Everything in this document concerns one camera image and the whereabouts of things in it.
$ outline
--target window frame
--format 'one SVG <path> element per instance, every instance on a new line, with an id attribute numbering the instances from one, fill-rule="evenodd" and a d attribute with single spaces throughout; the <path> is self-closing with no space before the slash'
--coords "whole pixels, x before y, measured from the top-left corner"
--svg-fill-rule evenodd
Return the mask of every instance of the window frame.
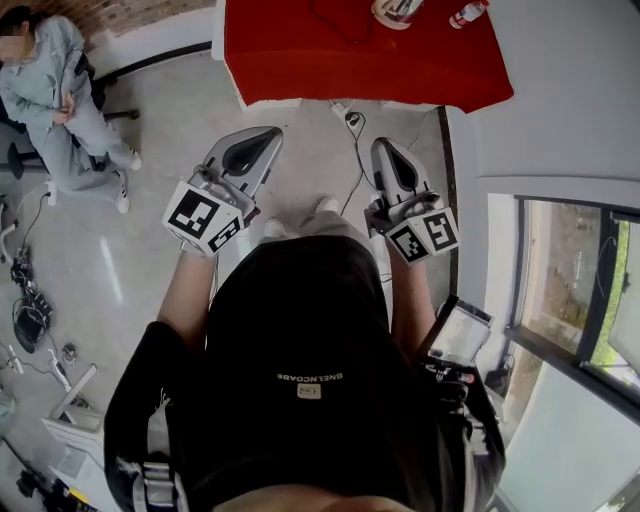
<path id="1" fill-rule="evenodd" d="M 559 198 L 523 195 L 514 197 L 518 201 L 518 241 L 511 313 L 509 322 L 504 330 L 504 335 L 508 341 L 505 344 L 503 354 L 512 353 L 514 343 L 522 346 L 542 361 L 584 386 L 588 391 L 597 395 L 640 426 L 640 396 L 628 390 L 597 366 L 591 364 L 591 357 L 598 343 L 611 295 L 617 257 L 618 221 L 640 224 L 640 210 Z M 596 266 L 600 286 L 596 286 L 596 283 L 594 283 L 585 326 L 575 355 L 522 324 L 522 309 L 527 287 L 530 256 L 529 201 L 573 204 L 601 210 L 600 240 Z"/>

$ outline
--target red tablecloth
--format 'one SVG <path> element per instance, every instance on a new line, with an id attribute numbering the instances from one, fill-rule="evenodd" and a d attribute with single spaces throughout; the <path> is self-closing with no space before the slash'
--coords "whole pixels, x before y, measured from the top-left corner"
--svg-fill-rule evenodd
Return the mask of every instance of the red tablecloth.
<path id="1" fill-rule="evenodd" d="M 426 0 L 413 25 L 391 30 L 372 0 L 227 0 L 225 58 L 247 105 L 291 98 L 358 98 L 453 105 L 464 112 L 504 101 L 513 89 L 489 16 L 462 30 L 449 17 L 469 0 Z"/>

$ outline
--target bottle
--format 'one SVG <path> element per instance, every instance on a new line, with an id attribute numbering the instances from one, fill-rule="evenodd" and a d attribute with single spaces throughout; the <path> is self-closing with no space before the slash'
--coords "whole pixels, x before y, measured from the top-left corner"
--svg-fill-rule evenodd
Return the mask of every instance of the bottle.
<path id="1" fill-rule="evenodd" d="M 489 0 L 477 0 L 465 5 L 460 11 L 449 18 L 449 23 L 453 28 L 463 28 L 473 20 L 482 16 L 487 10 Z"/>

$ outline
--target concrete floor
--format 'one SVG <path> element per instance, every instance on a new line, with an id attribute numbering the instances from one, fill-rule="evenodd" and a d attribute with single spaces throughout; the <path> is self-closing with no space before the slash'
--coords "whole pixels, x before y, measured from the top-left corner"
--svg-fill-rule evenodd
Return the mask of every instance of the concrete floor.
<path id="1" fill-rule="evenodd" d="M 106 111 L 135 107 L 142 113 L 139 121 L 117 124 L 145 159 L 141 171 L 129 173 L 131 212 L 123 216 L 113 205 L 60 195 L 57 206 L 45 204 L 29 236 L 38 285 L 55 309 L 52 333 L 57 346 L 72 342 L 78 348 L 77 364 L 68 369 L 70 380 L 75 382 L 91 363 L 98 367 L 83 391 L 98 411 L 106 410 L 146 325 L 155 318 L 179 254 L 178 243 L 160 223 L 167 202 L 178 180 L 188 179 L 216 140 L 250 126 L 275 125 L 284 130 L 282 153 L 258 193 L 263 213 L 245 237 L 249 244 L 260 238 L 264 221 L 271 216 L 296 225 L 322 196 L 333 194 L 346 200 L 359 174 L 353 139 L 328 102 L 303 101 L 299 108 L 243 113 L 225 67 L 208 55 L 136 72 L 122 78 L 109 96 Z M 377 102 L 356 102 L 354 110 L 367 118 L 360 153 L 369 175 L 372 141 L 384 135 L 408 146 L 425 117 L 420 112 L 383 110 Z M 413 151 L 446 201 L 435 111 L 424 120 Z M 31 175 L 20 183 L 0 182 L 0 187 L 11 192 L 17 205 L 24 192 L 42 181 L 42 176 Z M 34 218 L 44 192 L 41 186 L 25 201 L 22 226 Z M 361 230 L 365 227 L 362 211 L 372 195 L 363 180 L 345 212 Z M 13 238 L 14 243 L 21 240 L 21 235 Z M 225 246 L 222 279 L 235 268 L 246 252 L 244 247 L 233 242 Z M 381 252 L 381 273 L 388 271 L 386 260 Z M 434 303 L 439 304 L 449 292 L 449 257 L 433 258 L 428 269 Z M 9 311 L 19 294 L 8 270 L 0 267 L 0 339 L 12 344 L 22 360 L 47 369 L 46 349 L 51 341 L 45 340 L 34 355 L 27 355 L 13 335 Z M 385 286 L 390 291 L 391 283 Z M 39 375 L 30 368 L 24 375 L 2 370 L 0 382 L 18 401 L 7 438 L 23 457 L 46 467 L 55 442 L 40 418 L 63 398 L 64 390 L 51 375 Z"/>

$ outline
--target office chair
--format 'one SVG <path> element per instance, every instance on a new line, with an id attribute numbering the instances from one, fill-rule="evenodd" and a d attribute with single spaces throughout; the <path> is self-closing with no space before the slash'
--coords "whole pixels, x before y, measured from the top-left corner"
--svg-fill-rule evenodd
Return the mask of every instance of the office chair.
<path id="1" fill-rule="evenodd" d="M 105 93 L 105 89 L 107 87 L 111 87 L 117 83 L 117 80 L 95 80 L 96 70 L 89 63 L 89 59 L 87 59 L 86 55 L 82 55 L 78 65 L 76 66 L 76 75 L 79 75 L 83 72 L 87 72 L 89 76 L 89 81 L 91 83 L 91 97 L 93 99 L 93 103 L 96 108 L 102 111 L 104 104 L 107 101 L 107 95 Z M 104 114 L 105 121 L 111 121 L 113 119 L 138 119 L 140 117 L 139 110 L 126 110 L 123 112 L 113 112 Z M 27 127 L 21 123 L 17 123 L 11 119 L 7 114 L 7 111 L 0 101 L 0 123 L 6 124 L 11 128 L 15 129 L 18 133 L 24 134 L 27 131 Z M 80 148 L 80 142 L 76 137 L 72 137 L 72 143 L 76 148 Z M 89 162 L 91 168 L 96 172 L 103 172 L 106 167 L 106 162 L 98 161 L 95 157 L 89 155 Z M 12 143 L 9 146 L 9 150 L 7 151 L 7 163 L 0 163 L 0 172 L 1 171 L 10 171 L 16 179 L 22 178 L 22 175 L 25 172 L 47 172 L 47 169 L 40 158 L 40 155 L 37 151 L 31 151 L 27 153 L 20 153 L 18 151 L 15 143 Z"/>

